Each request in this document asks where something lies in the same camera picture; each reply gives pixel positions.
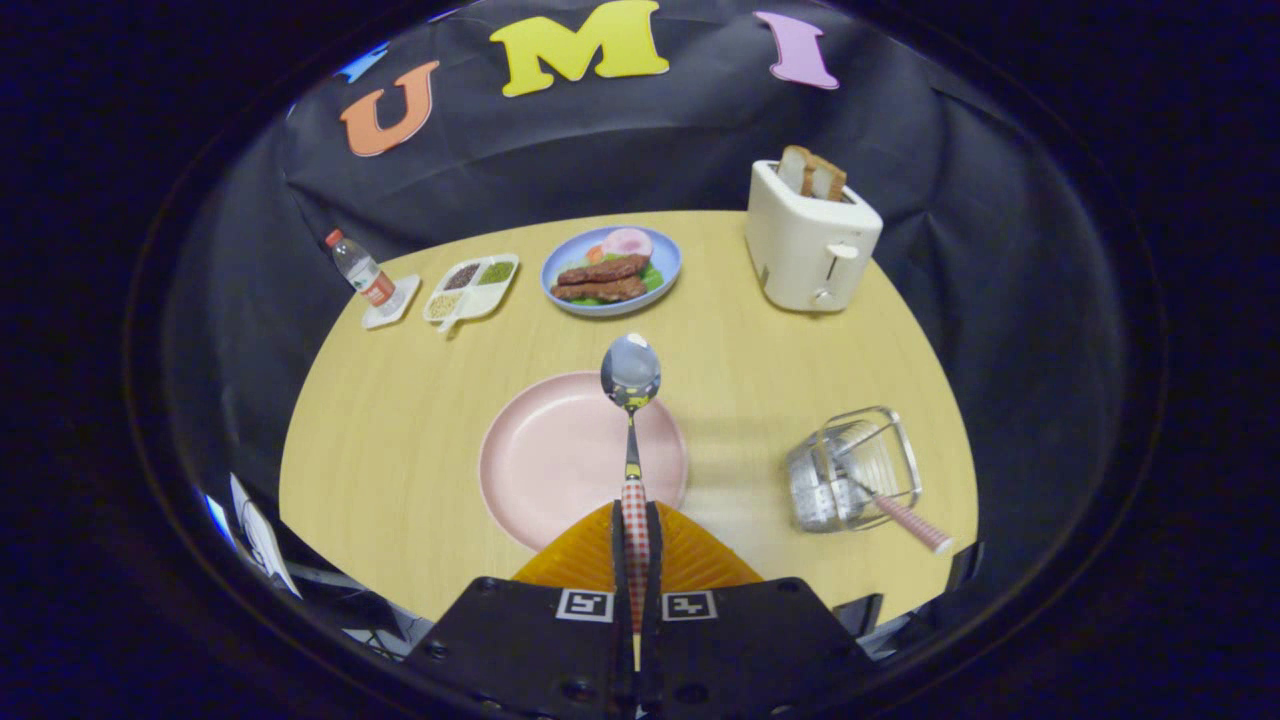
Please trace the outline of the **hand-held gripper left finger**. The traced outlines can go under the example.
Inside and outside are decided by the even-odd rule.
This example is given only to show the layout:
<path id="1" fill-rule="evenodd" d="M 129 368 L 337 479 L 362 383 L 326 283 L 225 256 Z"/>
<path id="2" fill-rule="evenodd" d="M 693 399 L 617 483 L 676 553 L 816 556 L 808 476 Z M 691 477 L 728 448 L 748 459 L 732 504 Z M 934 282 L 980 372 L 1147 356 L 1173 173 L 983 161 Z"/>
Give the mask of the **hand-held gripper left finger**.
<path id="1" fill-rule="evenodd" d="M 406 667 L 494 719 L 637 714 L 623 507 L 608 505 L 609 591 L 474 579 L 412 648 Z"/>

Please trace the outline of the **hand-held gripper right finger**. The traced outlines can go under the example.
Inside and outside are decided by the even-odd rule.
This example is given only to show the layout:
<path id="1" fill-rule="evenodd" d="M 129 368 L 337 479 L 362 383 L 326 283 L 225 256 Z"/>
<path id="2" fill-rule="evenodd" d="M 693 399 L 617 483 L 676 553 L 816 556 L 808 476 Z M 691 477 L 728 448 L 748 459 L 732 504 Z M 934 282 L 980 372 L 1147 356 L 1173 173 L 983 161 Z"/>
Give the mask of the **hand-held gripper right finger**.
<path id="1" fill-rule="evenodd" d="M 640 635 L 646 719 L 800 719 L 823 714 L 877 665 L 796 577 L 718 589 L 660 588 L 667 543 L 646 506 L 652 560 Z"/>

